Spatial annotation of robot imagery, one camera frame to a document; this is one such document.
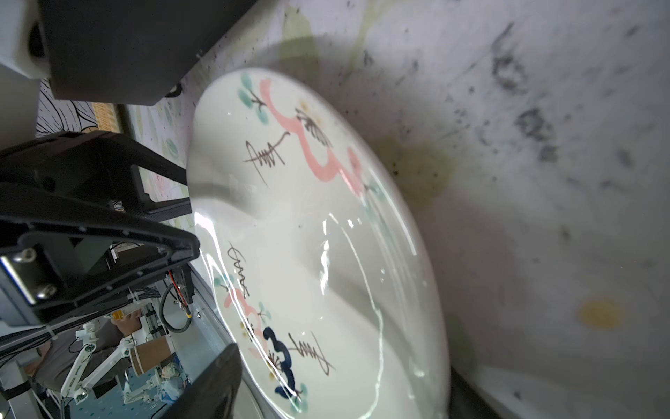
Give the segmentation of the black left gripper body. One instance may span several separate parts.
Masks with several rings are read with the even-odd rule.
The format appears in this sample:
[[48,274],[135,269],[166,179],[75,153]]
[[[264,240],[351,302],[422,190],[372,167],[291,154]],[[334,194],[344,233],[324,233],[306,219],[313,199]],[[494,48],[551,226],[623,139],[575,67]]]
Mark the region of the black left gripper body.
[[127,242],[131,140],[59,133],[1,152],[1,318],[66,319],[114,287],[110,249]]

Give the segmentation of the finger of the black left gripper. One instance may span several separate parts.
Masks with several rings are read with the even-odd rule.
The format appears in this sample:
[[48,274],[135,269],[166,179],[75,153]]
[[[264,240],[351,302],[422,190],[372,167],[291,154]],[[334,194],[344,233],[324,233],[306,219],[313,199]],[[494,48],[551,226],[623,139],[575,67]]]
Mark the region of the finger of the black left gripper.
[[186,190],[159,190],[162,186],[186,189],[183,167],[124,134],[95,131],[92,146],[99,160],[102,190],[126,213],[167,222],[192,212]]
[[1,319],[54,324],[199,256],[163,223],[17,183],[1,185]]

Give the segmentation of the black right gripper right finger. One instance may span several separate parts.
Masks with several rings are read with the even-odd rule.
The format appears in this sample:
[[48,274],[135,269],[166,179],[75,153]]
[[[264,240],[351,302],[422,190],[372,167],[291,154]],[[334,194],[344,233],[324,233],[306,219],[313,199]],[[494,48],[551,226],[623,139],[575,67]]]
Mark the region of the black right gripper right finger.
[[501,419],[500,415],[451,368],[451,389],[448,403],[450,419]]

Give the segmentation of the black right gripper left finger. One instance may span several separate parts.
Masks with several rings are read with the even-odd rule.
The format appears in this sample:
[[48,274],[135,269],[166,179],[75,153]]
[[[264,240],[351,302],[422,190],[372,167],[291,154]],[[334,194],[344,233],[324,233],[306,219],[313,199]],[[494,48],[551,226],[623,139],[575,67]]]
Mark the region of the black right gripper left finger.
[[238,345],[231,343],[168,408],[161,419],[232,418],[242,377],[241,354]]

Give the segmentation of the cream floral oval plate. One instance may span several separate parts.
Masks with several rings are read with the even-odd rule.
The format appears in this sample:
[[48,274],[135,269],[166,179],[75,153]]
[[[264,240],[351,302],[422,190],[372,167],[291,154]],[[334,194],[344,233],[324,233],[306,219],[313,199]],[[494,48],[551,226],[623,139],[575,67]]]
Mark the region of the cream floral oval plate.
[[205,89],[187,178],[204,278],[282,418],[444,418],[436,279],[391,176],[324,98],[264,68]]

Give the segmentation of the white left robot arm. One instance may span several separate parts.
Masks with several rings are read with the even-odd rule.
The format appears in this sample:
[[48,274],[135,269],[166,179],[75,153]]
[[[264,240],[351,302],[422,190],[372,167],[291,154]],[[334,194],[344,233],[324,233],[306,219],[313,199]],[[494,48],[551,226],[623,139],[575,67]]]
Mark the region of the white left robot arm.
[[251,8],[249,1],[4,1],[1,4],[1,318],[54,325],[114,309],[120,294],[198,256],[141,171],[186,171],[125,134],[34,136],[39,86],[58,100],[152,106]]

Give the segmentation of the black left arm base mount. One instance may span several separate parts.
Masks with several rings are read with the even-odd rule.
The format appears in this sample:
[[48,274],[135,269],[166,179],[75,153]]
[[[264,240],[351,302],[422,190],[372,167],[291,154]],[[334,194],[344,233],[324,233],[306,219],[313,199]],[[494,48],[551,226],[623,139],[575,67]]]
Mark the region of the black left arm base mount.
[[177,268],[168,271],[156,288],[143,286],[128,292],[120,308],[105,317],[120,321],[131,314],[141,311],[147,316],[154,315],[157,324],[167,333],[184,333],[193,321],[192,309],[195,287],[189,268]]

